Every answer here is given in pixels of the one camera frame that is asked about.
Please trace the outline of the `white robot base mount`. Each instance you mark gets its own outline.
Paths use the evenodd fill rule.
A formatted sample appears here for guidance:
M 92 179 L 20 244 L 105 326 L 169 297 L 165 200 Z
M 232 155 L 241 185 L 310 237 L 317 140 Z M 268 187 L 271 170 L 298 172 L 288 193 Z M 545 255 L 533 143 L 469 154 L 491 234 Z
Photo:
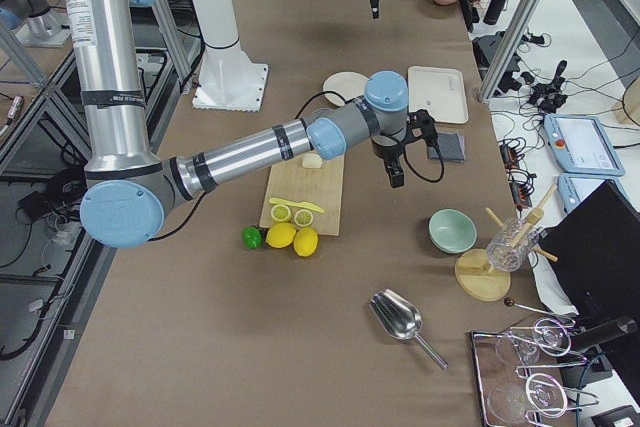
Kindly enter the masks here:
M 268 77 L 266 64 L 243 51 L 232 0 L 192 0 L 205 51 L 193 106 L 257 112 Z

